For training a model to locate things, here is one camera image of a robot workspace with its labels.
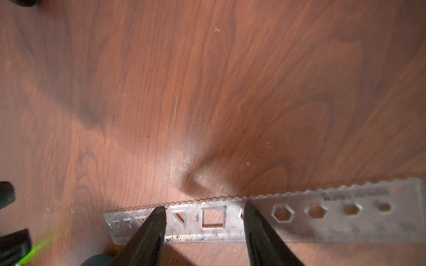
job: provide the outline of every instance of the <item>wooden surface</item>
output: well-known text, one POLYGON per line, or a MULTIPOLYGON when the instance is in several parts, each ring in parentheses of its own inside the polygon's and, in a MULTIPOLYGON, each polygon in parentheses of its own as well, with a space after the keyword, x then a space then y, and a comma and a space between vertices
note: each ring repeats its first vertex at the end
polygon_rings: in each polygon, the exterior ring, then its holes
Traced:
MULTIPOLYGON (((0 1, 0 234, 33 265, 115 253, 106 210, 426 178, 423 0, 0 1)), ((291 244, 306 265, 423 265, 425 245, 291 244)), ((244 244, 163 264, 248 265, 244 244)))

